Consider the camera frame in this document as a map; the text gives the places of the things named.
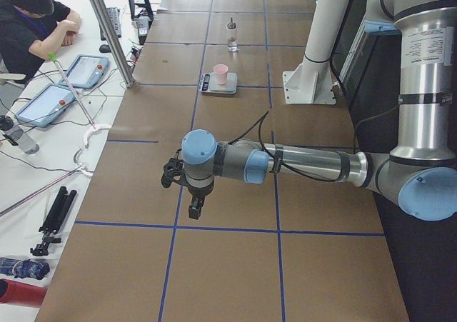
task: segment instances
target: red cylinder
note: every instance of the red cylinder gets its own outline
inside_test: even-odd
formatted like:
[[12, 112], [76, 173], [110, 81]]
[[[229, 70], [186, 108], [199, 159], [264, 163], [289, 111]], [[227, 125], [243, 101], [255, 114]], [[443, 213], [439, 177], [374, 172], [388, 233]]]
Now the red cylinder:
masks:
[[46, 291], [46, 288], [40, 286], [0, 279], [0, 303], [39, 308]]

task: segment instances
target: blue joint cap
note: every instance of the blue joint cap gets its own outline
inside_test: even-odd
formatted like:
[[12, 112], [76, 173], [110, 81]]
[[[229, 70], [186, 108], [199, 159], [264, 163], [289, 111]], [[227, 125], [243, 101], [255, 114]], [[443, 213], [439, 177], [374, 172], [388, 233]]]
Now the blue joint cap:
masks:
[[365, 20], [365, 32], [370, 35], [396, 35], [401, 32], [390, 22]]
[[246, 183], [262, 184], [268, 171], [268, 154], [255, 149], [249, 154], [244, 166]]
[[181, 148], [185, 163], [199, 165], [213, 158], [217, 149], [217, 141], [209, 131], [196, 129], [186, 134], [181, 142]]
[[457, 171], [448, 167], [424, 170], [398, 194], [398, 205], [424, 221], [440, 221], [457, 212]]

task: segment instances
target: bottle cap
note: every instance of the bottle cap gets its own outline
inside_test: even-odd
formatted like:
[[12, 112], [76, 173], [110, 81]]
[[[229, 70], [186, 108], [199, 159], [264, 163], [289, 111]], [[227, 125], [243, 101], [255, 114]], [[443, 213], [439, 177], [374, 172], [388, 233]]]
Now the bottle cap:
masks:
[[0, 116], [0, 129], [2, 131], [8, 131], [14, 125], [13, 119], [9, 116], [1, 115]]
[[228, 29], [235, 29], [236, 28], [236, 23], [233, 22], [233, 17], [230, 18], [230, 22], [227, 23], [227, 28]]

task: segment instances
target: white pole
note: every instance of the white pole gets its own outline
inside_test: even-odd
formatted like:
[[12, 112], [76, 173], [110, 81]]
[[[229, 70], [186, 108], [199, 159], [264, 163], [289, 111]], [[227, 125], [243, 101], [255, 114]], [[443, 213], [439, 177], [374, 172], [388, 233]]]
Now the white pole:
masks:
[[335, 104], [328, 60], [349, 0], [319, 0], [303, 62], [284, 72], [287, 104]]

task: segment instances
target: folded dark blue umbrella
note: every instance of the folded dark blue umbrella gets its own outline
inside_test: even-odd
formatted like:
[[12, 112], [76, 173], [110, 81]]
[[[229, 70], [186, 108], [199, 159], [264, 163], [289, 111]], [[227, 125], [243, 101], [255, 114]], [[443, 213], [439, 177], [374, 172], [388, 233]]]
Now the folded dark blue umbrella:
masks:
[[47, 262], [34, 262], [31, 260], [17, 260], [0, 258], [0, 273], [14, 278], [34, 278], [41, 280], [49, 273]]

